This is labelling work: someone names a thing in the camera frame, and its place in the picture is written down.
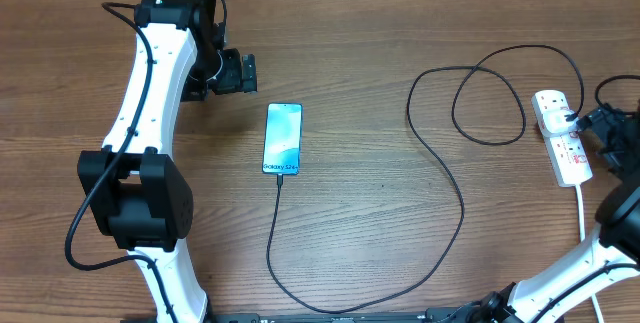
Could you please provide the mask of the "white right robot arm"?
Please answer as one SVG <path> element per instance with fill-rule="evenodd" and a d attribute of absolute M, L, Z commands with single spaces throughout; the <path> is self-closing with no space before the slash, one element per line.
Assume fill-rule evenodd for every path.
<path fill-rule="evenodd" d="M 488 295 L 469 322 L 557 322 L 599 291 L 639 275 L 639 113 L 604 104 L 577 122 L 604 144 L 621 180 L 602 201 L 579 245 L 538 275 Z"/>

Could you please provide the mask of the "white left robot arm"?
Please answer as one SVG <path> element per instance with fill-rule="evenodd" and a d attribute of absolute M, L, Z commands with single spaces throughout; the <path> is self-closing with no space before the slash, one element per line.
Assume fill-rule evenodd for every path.
<path fill-rule="evenodd" d="M 226 45 L 215 20 L 225 0 L 141 0 L 124 21 L 136 33 L 136 54 L 123 103 L 97 151 L 79 156 L 86 194 L 65 239 L 65 257 L 92 271 L 116 262 L 82 264 L 72 254 L 80 220 L 90 211 L 99 231 L 140 268 L 156 305 L 155 322 L 212 322 L 210 299 L 188 251 L 194 198 L 173 159 L 174 130 L 184 102 L 208 94 L 257 89 L 253 55 Z"/>

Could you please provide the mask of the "Samsung Galaxy smartphone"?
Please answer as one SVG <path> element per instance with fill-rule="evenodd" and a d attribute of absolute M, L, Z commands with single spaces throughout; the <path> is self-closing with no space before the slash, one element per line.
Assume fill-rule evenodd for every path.
<path fill-rule="evenodd" d="M 300 169 L 303 107 L 299 103 L 270 103 L 267 108 L 262 172 L 297 175 Z"/>

